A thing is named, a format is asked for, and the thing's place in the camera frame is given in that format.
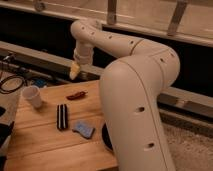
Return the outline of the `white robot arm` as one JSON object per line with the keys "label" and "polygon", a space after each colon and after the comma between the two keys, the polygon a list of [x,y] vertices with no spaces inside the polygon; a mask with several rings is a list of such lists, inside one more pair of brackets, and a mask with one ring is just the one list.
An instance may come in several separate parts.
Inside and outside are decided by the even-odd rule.
{"label": "white robot arm", "polygon": [[103,31],[94,20],[73,22],[71,34],[76,62],[89,63],[95,47],[115,58],[104,69],[99,89],[119,171],[176,171],[157,97],[178,77],[177,53],[148,39]]}

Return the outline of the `yellowish wedge end tool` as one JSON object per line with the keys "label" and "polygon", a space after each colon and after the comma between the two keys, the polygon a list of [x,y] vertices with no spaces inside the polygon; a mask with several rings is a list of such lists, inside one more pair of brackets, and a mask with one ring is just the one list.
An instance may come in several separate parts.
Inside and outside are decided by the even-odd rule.
{"label": "yellowish wedge end tool", "polygon": [[74,80],[80,73],[80,70],[81,70],[80,65],[76,61],[72,61],[69,74],[70,78]]}

